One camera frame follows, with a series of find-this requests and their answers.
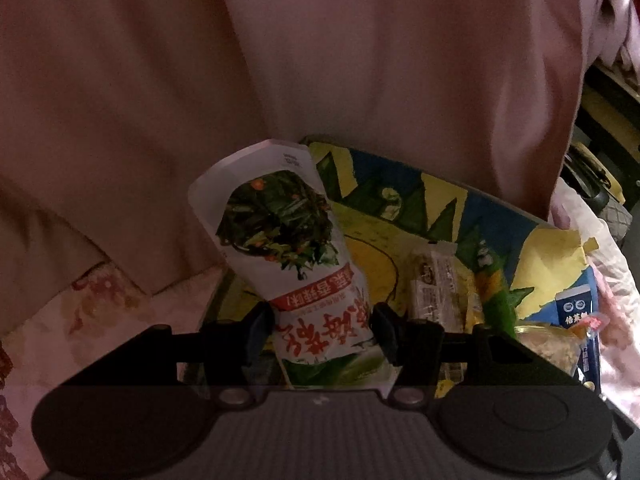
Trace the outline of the clear cracker bar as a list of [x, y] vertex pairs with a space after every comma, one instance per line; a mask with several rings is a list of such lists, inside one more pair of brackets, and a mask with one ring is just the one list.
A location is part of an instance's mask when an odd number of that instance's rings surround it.
[[465, 331], [468, 285], [457, 245], [437, 242], [419, 247], [408, 260], [409, 316], [439, 324], [448, 333]]

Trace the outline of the yellow foil snack packet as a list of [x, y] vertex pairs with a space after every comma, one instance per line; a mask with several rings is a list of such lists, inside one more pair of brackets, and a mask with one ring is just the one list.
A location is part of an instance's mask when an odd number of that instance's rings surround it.
[[464, 319], [464, 329], [470, 334], [475, 326], [483, 324], [484, 313], [480, 302], [480, 295], [475, 286], [475, 278], [472, 272], [468, 272], [464, 277], [466, 290], [466, 311]]

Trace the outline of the puffed rice cake pack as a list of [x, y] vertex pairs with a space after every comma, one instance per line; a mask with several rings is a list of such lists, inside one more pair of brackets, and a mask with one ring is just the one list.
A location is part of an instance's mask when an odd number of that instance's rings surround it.
[[549, 324], [515, 326], [516, 339], [567, 375], [574, 375], [582, 354], [582, 340], [565, 328]]

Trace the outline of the white vegetable snack pouch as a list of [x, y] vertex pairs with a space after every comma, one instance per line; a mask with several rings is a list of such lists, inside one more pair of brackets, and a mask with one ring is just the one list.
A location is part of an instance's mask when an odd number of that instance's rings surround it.
[[369, 327], [372, 302], [306, 146], [265, 140], [221, 159], [189, 203], [218, 252], [276, 314], [271, 341], [296, 389], [375, 389], [398, 376]]

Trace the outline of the dark blue powder sachet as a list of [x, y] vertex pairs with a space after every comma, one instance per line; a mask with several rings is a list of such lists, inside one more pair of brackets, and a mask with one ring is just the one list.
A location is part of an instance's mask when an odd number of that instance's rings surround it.
[[596, 330], [589, 323], [598, 312], [592, 287], [581, 284], [560, 292], [555, 297], [559, 324], [567, 328], [580, 341], [580, 353], [575, 377], [587, 388], [601, 392], [600, 349]]

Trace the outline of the orange red snack bag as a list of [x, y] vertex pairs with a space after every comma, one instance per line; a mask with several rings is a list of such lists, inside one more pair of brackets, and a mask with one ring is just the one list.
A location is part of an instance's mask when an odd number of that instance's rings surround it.
[[606, 326], [610, 318], [602, 312], [593, 312], [581, 318], [570, 330], [581, 340], [596, 338]]

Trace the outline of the shallow box with colourful lining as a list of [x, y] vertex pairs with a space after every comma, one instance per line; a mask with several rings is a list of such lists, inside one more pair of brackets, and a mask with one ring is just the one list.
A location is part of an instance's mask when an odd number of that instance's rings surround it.
[[[352, 260], [367, 279], [371, 311], [384, 302], [410, 318], [408, 260], [419, 247], [454, 243], [462, 270], [474, 274], [480, 240], [503, 263], [515, 326], [561, 327], [555, 297], [577, 285], [589, 284], [598, 305], [589, 246], [578, 232], [552, 228], [399, 162], [324, 142], [300, 145], [310, 151]], [[239, 314], [253, 301], [266, 301], [235, 275], [224, 312]]]

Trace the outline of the floral pink bedspread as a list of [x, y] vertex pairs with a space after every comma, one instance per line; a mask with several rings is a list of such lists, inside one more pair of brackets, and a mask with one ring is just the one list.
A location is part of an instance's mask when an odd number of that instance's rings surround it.
[[[590, 252], [600, 307], [611, 322], [601, 335], [603, 393], [633, 422], [639, 419], [639, 292], [625, 256], [603, 220], [564, 181], [551, 200], [553, 224], [596, 240]], [[117, 266], [104, 263], [55, 296], [1, 341], [1, 475], [39, 479], [47, 471], [32, 440], [38, 401], [148, 326], [194, 332], [221, 283], [214, 266], [156, 296], [140, 292]]]

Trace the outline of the pink draped curtain sheet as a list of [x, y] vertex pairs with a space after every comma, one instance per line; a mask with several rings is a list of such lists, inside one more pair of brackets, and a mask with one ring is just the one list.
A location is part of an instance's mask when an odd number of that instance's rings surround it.
[[1, 328], [104, 259], [145, 292], [216, 260], [214, 162], [328, 136], [548, 214], [580, 0], [1, 0]]

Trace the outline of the pink hanging clothes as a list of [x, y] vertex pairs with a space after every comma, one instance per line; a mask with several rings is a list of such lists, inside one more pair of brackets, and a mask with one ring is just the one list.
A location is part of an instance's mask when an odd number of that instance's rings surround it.
[[600, 60], [639, 76], [639, 11], [634, 0], [579, 0], [585, 66]]

